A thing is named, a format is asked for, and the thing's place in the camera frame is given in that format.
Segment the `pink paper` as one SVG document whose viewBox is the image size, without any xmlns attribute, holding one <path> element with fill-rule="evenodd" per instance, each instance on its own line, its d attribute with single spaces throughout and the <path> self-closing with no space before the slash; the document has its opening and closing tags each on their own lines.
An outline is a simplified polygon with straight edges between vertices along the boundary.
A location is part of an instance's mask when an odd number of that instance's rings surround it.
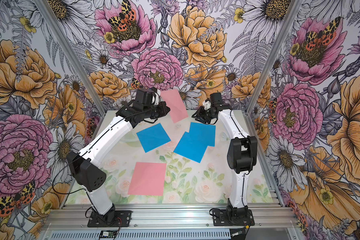
<svg viewBox="0 0 360 240">
<path fill-rule="evenodd" d="M 178 90 L 167 90 L 161 92 L 161 98 L 170 108 L 170 116 L 173 123 L 186 119 L 189 115 Z"/>
<path fill-rule="evenodd" d="M 162 196 L 166 177 L 165 163 L 137 162 L 129 186 L 129 195 Z"/>
</svg>

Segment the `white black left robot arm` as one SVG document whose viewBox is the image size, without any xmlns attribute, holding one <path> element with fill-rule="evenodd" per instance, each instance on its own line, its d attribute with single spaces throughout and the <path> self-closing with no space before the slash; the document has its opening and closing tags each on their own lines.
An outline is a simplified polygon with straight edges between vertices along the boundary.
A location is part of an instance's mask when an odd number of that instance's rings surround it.
<svg viewBox="0 0 360 240">
<path fill-rule="evenodd" d="M 110 124 L 90 144 L 77 153 L 68 153 L 71 174 L 85 189 L 96 215 L 110 217 L 115 212 L 105 188 L 107 174 L 101 170 L 105 156 L 140 122 L 146 119 L 155 121 L 166 116 L 170 110 L 166 102 L 146 105 L 131 101 L 116 112 Z"/>
</svg>

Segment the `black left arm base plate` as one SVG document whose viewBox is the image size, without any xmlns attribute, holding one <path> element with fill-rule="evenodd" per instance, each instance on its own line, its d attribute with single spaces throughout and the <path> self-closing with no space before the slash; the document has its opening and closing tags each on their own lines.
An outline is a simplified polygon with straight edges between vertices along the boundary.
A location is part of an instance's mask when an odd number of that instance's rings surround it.
<svg viewBox="0 0 360 240">
<path fill-rule="evenodd" d="M 129 227 L 132 211 L 110 210 L 105 215 L 92 212 L 89 218 L 88 228 L 118 228 Z"/>
</svg>

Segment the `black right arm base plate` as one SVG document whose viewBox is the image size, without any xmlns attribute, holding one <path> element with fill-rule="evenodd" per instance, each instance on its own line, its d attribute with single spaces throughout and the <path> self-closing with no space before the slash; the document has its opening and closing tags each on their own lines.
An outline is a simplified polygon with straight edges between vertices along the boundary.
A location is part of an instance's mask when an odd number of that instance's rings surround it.
<svg viewBox="0 0 360 240">
<path fill-rule="evenodd" d="M 254 226 L 255 221 L 252 213 L 248 211 L 246 216 L 233 216 L 227 213 L 227 210 L 212 208 L 209 211 L 210 216 L 213 219 L 213 225 L 215 227 L 224 226 Z"/>
</svg>

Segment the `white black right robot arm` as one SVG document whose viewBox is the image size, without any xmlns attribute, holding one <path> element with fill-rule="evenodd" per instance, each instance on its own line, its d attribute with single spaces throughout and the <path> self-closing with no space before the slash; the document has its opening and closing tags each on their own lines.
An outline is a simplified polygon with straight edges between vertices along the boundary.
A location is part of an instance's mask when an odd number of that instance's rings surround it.
<svg viewBox="0 0 360 240">
<path fill-rule="evenodd" d="M 226 207 L 227 219 L 230 222 L 250 219 L 247 191 L 250 173 L 257 164 L 257 138 L 250 136 L 242 128 L 227 104 L 203 102 L 192 118 L 203 124 L 216 119 L 225 127 L 231 139 L 227 162 L 233 171 L 232 192 Z"/>
</svg>

